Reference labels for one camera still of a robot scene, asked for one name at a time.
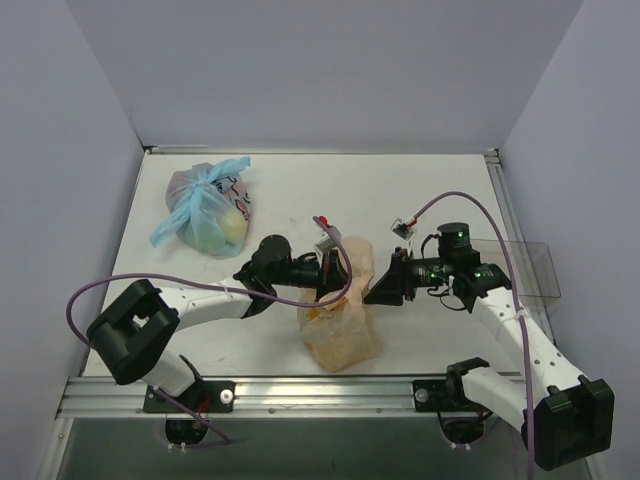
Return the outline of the translucent orange plastic bag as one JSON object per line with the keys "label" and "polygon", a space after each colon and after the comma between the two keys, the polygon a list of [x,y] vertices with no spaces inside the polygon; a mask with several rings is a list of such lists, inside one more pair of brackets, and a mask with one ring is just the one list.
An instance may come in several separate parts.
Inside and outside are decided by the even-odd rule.
{"label": "translucent orange plastic bag", "polygon": [[354,274],[345,297],[326,307],[297,310],[301,342],[319,367],[329,373],[373,358],[382,349],[373,310],[364,304],[375,274],[373,245],[356,236],[345,237],[342,245]]}

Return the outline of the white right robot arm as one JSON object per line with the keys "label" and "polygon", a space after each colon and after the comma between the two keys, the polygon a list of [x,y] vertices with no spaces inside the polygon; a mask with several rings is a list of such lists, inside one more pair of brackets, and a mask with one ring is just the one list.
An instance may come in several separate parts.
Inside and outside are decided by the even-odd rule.
{"label": "white right robot arm", "polygon": [[365,296],[369,305],[401,306],[418,289],[446,287],[485,326],[523,375],[519,386],[475,357],[448,366],[443,395],[465,409],[480,405],[517,429],[540,468],[550,471],[610,448],[615,396],[590,380],[556,348],[529,311],[518,307],[511,279],[482,261],[469,227],[446,223],[436,233],[438,254],[416,259],[398,247],[389,270]]}

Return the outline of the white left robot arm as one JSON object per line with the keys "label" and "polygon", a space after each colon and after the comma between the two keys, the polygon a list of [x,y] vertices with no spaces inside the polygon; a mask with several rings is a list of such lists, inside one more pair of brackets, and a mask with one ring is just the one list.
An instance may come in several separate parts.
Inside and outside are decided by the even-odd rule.
{"label": "white left robot arm", "polygon": [[131,283],[89,325],[86,337],[117,384],[142,380],[163,391],[176,409],[190,411],[201,402],[201,378],[185,357],[169,350],[176,332],[257,316],[281,300],[278,286],[313,289],[318,298],[337,301],[352,280],[353,267],[340,242],[327,238],[317,252],[295,258],[285,237],[270,235],[236,274],[218,283],[179,282],[164,289],[147,279]]}

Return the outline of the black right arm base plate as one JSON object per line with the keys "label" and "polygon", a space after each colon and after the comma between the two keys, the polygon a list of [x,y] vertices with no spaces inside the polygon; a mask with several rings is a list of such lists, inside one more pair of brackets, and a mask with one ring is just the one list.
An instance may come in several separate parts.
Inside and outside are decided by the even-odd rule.
{"label": "black right arm base plate", "polygon": [[420,413],[489,412],[489,409],[473,402],[453,400],[440,378],[418,379],[411,384],[414,410]]}

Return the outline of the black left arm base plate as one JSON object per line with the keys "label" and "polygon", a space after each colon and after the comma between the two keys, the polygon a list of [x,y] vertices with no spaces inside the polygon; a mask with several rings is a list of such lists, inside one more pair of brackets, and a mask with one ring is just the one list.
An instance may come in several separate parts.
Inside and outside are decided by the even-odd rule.
{"label": "black left arm base plate", "polygon": [[[175,402],[198,414],[231,413],[234,408],[236,383],[231,380],[203,380],[196,382]],[[178,407],[148,387],[142,410],[151,414],[182,413]]]}

